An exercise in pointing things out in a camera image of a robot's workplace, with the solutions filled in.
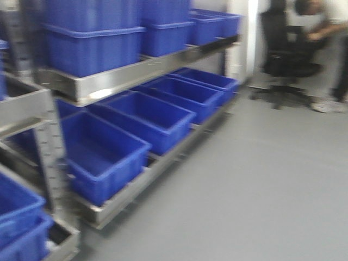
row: white shirt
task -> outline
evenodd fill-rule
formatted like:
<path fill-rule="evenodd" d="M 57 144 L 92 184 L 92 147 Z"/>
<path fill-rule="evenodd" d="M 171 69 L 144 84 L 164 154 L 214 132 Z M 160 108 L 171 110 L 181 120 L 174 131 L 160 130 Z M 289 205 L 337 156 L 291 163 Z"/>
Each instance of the white shirt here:
<path fill-rule="evenodd" d="M 348 22 L 348 0 L 322 0 L 324 15 L 332 24 Z"/>

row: metal shelving rack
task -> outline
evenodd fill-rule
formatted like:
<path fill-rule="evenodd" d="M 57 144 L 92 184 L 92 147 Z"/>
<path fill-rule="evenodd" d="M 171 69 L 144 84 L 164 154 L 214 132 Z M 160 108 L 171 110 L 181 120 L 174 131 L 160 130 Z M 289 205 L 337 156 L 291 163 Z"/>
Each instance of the metal shelving rack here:
<path fill-rule="evenodd" d="M 233 36 L 203 46 L 190 46 L 162 57 L 144 57 L 145 60 L 140 63 L 84 78 L 56 70 L 40 70 L 38 79 L 40 85 L 57 91 L 69 102 L 83 107 L 237 45 L 237 40 L 238 36 Z"/>
<path fill-rule="evenodd" d="M 73 209 L 67 204 L 71 196 L 69 179 L 61 168 L 65 150 L 51 91 L 6 75 L 10 92 L 14 88 L 15 91 L 21 89 L 26 94 L 0 102 L 0 152 L 10 153 L 5 143 L 2 143 L 6 138 L 32 129 L 35 133 L 43 175 L 40 176 L 38 186 L 33 186 L 21 178 L 20 173 L 14 173 L 2 164 L 0 171 L 46 196 L 49 211 L 55 220 L 49 233 L 50 239 L 57 247 L 45 261 L 71 260 L 69 258 L 77 253 L 79 232 L 71 226 L 75 222 Z M 6 155 L 1 154 L 8 164 Z"/>
<path fill-rule="evenodd" d="M 44 261 L 69 261 L 78 252 L 76 211 L 93 227 L 105 227 L 173 163 L 185 158 L 197 140 L 220 122 L 234 101 L 221 107 L 202 125 L 193 125 L 187 138 L 166 155 L 150 155 L 150 164 L 143 173 L 102 207 L 97 207 L 70 190 L 65 147 L 52 94 L 83 107 L 237 45 L 238 36 L 218 39 L 204 46 L 189 46 L 163 57 L 143 57 L 141 62 L 133 65 L 76 78 L 53 69 L 33 68 L 37 66 L 31 53 L 33 48 L 26 37 L 28 30 L 25 29 L 21 1 L 5 0 L 0 4 L 2 22 L 13 48 L 11 67 L 17 75 L 5 73 L 8 87 L 14 92 L 20 90 L 19 95 L 0 102 L 0 162 L 5 158 L 12 167 L 10 170 L 0 164 L 0 171 L 46 196 L 55 219 L 49 236 L 58 247 Z M 29 129 L 35 134 L 40 158 L 38 164 L 21 151 L 13 150 L 6 142 L 7 137 Z"/>

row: person's hand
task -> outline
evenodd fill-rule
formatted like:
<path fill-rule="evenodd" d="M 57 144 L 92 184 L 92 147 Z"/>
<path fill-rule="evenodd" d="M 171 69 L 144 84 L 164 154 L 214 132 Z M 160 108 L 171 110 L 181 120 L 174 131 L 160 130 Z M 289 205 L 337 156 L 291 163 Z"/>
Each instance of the person's hand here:
<path fill-rule="evenodd" d="M 310 42 L 317 42 L 320 41 L 324 36 L 320 33 L 309 33 L 307 34 L 307 39 Z"/>

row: dark pants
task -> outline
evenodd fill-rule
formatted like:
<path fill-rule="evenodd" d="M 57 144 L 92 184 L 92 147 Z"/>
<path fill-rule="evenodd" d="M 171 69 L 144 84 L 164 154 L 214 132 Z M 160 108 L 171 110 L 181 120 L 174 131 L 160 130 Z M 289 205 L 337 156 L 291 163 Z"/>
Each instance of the dark pants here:
<path fill-rule="evenodd" d="M 344 53 L 341 62 L 341 75 L 337 86 L 332 90 L 332 96 L 337 101 L 343 101 L 345 95 L 348 93 L 348 36 L 344 39 Z"/>

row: white shoe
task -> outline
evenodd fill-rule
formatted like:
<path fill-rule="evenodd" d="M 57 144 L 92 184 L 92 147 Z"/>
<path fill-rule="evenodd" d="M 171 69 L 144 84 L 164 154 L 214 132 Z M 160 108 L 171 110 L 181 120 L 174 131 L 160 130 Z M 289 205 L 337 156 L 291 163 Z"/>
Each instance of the white shoe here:
<path fill-rule="evenodd" d="M 345 113 L 348 111 L 348 104 L 331 100 L 315 102 L 310 105 L 313 110 L 320 113 Z"/>

